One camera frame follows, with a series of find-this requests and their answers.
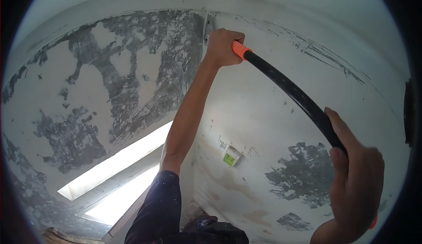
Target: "orange handle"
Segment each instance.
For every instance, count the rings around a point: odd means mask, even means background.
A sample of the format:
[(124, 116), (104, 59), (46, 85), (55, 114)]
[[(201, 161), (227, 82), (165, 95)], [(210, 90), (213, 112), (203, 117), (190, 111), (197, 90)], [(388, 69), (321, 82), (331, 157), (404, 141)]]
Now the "orange handle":
[(373, 229), (373, 227), (375, 227), (375, 225), (377, 224), (377, 220), (378, 220), (378, 215), (375, 216), (375, 219), (373, 220), (372, 224), (369, 226), (369, 229)]
[(234, 40), (232, 43), (232, 50), (234, 51), (236, 55), (241, 57), (244, 61), (246, 61), (245, 58), (243, 57), (243, 54), (245, 53), (245, 51), (252, 51), (251, 49), (245, 47), (242, 43), (236, 40)]

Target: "window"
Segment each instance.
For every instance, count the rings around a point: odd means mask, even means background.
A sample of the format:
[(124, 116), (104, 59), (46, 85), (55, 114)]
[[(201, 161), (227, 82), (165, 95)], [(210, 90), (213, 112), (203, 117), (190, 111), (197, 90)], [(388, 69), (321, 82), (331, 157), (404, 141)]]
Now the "window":
[(156, 165), (146, 170), (129, 183), (107, 195), (94, 208), (81, 216), (103, 224), (114, 225), (152, 183), (159, 168), (160, 165)]
[(119, 151), (114, 156), (96, 165), (66, 184), (63, 188), (58, 190), (58, 193), (70, 200), (75, 200), (92, 188), (103, 183), (108, 178), (131, 166), (164, 144), (172, 123), (173, 121), (167, 123), (139, 141), (136, 141), (132, 145)]

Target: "dark shirt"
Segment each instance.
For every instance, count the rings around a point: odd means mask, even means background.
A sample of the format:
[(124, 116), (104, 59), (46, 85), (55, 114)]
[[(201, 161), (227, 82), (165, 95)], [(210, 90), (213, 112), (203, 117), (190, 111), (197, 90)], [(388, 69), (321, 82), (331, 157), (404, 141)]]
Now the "dark shirt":
[(179, 177), (171, 171), (159, 172), (124, 243), (249, 243), (243, 230), (227, 222), (217, 222), (211, 217), (198, 218), (180, 232), (181, 211)]

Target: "sleeve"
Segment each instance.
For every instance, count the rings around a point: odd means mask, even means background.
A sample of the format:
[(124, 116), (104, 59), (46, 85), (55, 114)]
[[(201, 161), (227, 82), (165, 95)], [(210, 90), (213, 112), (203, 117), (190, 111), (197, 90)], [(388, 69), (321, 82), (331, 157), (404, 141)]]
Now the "sleeve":
[(124, 243), (140, 244), (179, 233), (181, 201), (177, 174), (171, 171), (159, 172), (151, 183)]

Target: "black hose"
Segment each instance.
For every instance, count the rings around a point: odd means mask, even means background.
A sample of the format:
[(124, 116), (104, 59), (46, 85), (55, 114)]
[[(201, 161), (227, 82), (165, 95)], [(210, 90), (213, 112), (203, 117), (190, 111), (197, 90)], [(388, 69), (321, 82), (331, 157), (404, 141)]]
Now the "black hose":
[(347, 151), (333, 130), (330, 119), (312, 99), (295, 83), (251, 51), (245, 51), (244, 58), (288, 94), (300, 108), (309, 116), (319, 130), (324, 134), (331, 146), (339, 147), (347, 156)]

